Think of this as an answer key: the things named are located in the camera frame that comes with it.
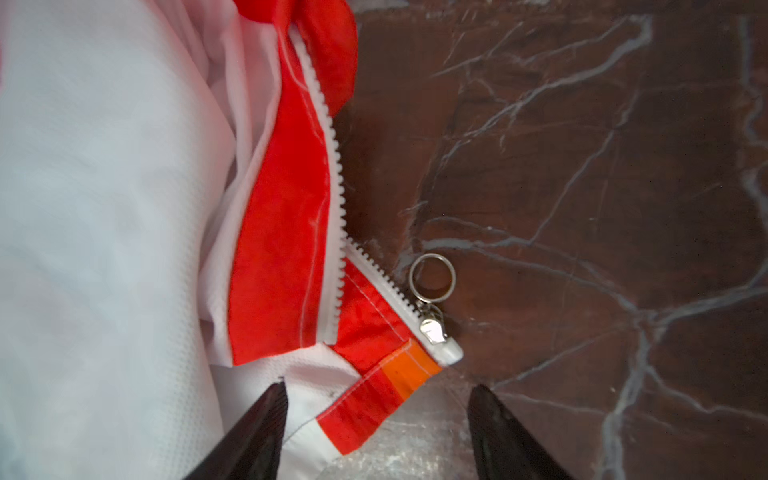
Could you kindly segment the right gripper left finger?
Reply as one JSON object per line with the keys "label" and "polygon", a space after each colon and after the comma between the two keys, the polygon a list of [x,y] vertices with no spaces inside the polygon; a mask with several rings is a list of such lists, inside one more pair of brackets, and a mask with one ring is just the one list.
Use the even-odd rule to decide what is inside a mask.
{"label": "right gripper left finger", "polygon": [[186,480],[275,480],[289,401],[284,382],[260,396]]}

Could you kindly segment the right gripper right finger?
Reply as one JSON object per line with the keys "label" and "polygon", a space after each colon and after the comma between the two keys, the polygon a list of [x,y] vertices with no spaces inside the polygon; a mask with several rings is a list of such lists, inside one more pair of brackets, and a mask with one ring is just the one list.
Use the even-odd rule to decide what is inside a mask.
{"label": "right gripper right finger", "polygon": [[467,418],[480,480],[573,480],[485,385],[472,389]]}

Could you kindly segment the white red rainbow jacket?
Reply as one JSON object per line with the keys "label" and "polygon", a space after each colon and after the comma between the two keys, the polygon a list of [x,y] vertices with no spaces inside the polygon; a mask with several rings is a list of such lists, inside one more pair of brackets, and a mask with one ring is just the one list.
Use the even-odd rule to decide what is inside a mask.
{"label": "white red rainbow jacket", "polygon": [[346,233],[345,1],[1,5],[1,475],[185,479],[260,398],[276,479],[463,352]]}

